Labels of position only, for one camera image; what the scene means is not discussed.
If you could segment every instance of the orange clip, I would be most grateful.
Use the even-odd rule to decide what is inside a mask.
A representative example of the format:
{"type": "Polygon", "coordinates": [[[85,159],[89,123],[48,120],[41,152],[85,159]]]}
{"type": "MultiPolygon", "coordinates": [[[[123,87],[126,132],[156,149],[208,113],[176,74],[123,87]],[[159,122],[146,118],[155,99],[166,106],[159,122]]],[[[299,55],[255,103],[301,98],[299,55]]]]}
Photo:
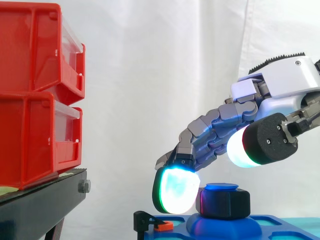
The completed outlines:
{"type": "Polygon", "coordinates": [[[170,231],[174,229],[174,223],[172,221],[164,221],[165,224],[159,224],[156,226],[154,226],[154,230],[157,232],[163,232],[163,231],[170,231]]]}

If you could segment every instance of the teal surface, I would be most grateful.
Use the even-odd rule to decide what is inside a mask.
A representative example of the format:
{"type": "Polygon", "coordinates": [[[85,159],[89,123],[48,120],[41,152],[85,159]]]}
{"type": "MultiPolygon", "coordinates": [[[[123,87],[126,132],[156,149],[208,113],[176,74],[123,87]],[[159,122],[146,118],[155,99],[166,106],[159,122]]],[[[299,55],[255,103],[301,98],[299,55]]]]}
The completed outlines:
{"type": "MultiPolygon", "coordinates": [[[[304,217],[304,218],[282,218],[289,224],[296,226],[318,238],[320,238],[320,217],[304,217]]],[[[182,221],[172,221],[174,225],[177,226],[182,221]]],[[[262,226],[273,226],[272,222],[266,220],[257,220],[257,222],[262,226]]],[[[159,237],[156,240],[181,240],[177,237],[159,237]]],[[[298,236],[274,236],[272,240],[303,240],[298,236]]]]}
{"type": "Polygon", "coordinates": [[[320,238],[320,217],[283,218],[283,220],[320,238]]]}

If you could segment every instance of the green glowing light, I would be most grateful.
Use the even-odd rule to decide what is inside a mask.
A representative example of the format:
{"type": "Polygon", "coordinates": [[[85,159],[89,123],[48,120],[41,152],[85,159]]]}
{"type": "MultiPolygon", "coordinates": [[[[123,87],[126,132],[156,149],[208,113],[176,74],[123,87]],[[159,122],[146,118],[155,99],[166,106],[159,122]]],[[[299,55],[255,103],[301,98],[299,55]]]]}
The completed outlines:
{"type": "Polygon", "coordinates": [[[247,126],[240,129],[230,137],[226,146],[226,152],[229,156],[229,159],[239,167],[242,167],[242,168],[257,167],[257,166],[260,166],[260,164],[250,159],[250,157],[247,155],[244,149],[244,145],[242,142],[242,137],[246,128],[247,126]]]}
{"type": "Polygon", "coordinates": [[[160,184],[160,202],[171,214],[183,214],[194,204],[200,179],[194,172],[181,168],[164,170],[160,184]]]}

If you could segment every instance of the black metal shelf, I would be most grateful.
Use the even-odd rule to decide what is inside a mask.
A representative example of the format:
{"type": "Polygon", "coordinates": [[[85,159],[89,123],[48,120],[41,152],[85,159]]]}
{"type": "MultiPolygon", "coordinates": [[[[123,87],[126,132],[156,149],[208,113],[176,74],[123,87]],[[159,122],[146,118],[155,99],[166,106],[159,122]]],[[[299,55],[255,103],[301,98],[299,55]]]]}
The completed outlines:
{"type": "Polygon", "coordinates": [[[58,240],[64,217],[86,198],[86,169],[71,169],[51,182],[0,196],[0,240],[58,240]]]}

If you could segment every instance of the robotic hand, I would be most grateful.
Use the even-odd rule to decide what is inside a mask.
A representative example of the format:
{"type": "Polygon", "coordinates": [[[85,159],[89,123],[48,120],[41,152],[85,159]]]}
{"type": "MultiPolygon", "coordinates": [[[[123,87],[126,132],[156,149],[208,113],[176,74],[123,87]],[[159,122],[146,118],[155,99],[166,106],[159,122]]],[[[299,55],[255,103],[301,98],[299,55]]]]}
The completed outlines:
{"type": "Polygon", "coordinates": [[[186,212],[198,193],[195,172],[219,155],[248,168],[294,154],[297,136],[320,125],[320,61],[304,53],[266,60],[232,84],[231,95],[191,122],[156,162],[152,199],[159,212],[186,212]]]}

